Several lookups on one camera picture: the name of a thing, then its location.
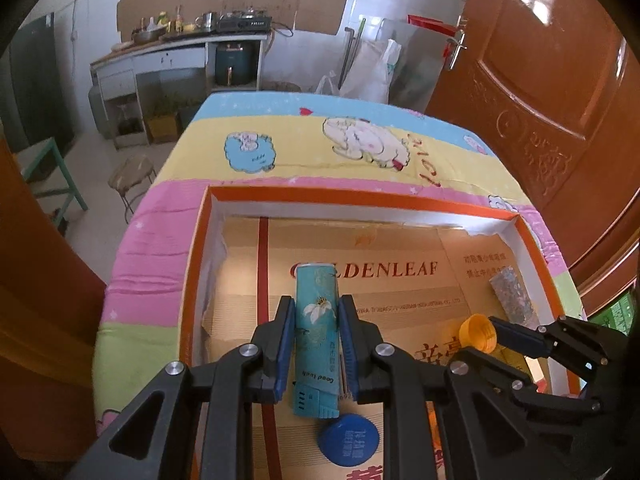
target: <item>stool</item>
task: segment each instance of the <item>stool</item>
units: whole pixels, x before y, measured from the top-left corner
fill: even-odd
[[[122,199],[122,203],[124,204],[124,221],[127,224],[129,223],[129,220],[127,220],[127,210],[131,211],[131,214],[133,215],[131,203],[127,200],[127,191],[137,184],[140,184],[146,178],[149,179],[150,183],[153,183],[151,175],[154,177],[156,176],[154,164],[148,156],[139,154],[130,156],[120,164],[109,177],[109,187],[118,192]]]
[[[80,207],[83,211],[87,211],[89,208],[82,199],[74,180],[71,178],[71,174],[65,165],[65,159],[62,158],[58,146],[53,137],[42,140],[33,146],[28,147],[26,150],[22,150],[14,155],[15,161],[20,167],[20,174],[25,181],[29,180],[31,174],[36,170],[42,159],[49,153],[53,153],[56,159],[56,164],[60,168],[60,173],[65,177],[67,187],[63,189],[48,189],[46,191],[40,191],[34,193],[36,198],[44,198],[47,196],[66,195],[65,203],[56,209],[56,213],[53,217],[53,223],[56,227],[60,227],[63,221],[63,217],[66,212],[66,208],[69,207],[71,201],[75,198],[78,200]]]

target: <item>bottle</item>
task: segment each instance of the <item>bottle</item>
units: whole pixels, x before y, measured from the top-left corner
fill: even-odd
[[[181,10],[181,5],[178,5],[175,9],[175,31],[178,34],[182,34],[182,14],[180,13]]]
[[[336,274],[334,264],[296,267],[294,415],[340,415]]]
[[[159,27],[167,27],[167,25],[169,25],[169,17],[164,10],[158,14],[158,25]]]

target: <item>wooden door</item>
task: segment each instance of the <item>wooden door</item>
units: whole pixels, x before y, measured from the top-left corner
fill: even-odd
[[[426,113],[491,146],[579,290],[640,224],[640,65],[597,0],[467,0],[461,27]]]
[[[34,199],[1,123],[0,182],[0,427],[21,458],[75,461],[96,438],[91,354],[105,285]],[[83,357],[64,368],[69,347]],[[61,369],[43,375],[41,363]],[[73,367],[84,385],[63,382]]]

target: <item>blue gripper pad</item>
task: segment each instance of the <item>blue gripper pad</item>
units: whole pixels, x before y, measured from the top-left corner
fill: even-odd
[[[342,298],[338,300],[338,329],[340,330],[340,342],[342,345],[342,357],[344,359],[344,371],[347,374],[347,383],[353,399],[358,400],[358,362],[353,347],[353,340],[351,339],[351,327],[344,310]]]
[[[282,330],[280,347],[278,348],[276,384],[274,388],[276,402],[280,402],[282,400],[284,390],[287,388],[287,377],[289,376],[291,351],[293,350],[294,343],[295,310],[296,303],[294,302],[293,298],[291,298],[291,300],[289,301],[289,307],[287,309],[287,318],[284,322],[284,329]]]

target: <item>glittery package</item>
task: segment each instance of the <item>glittery package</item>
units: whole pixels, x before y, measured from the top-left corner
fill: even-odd
[[[520,283],[513,267],[505,267],[489,282],[510,322],[528,328],[535,328],[539,325],[538,315],[533,310],[529,295]]]

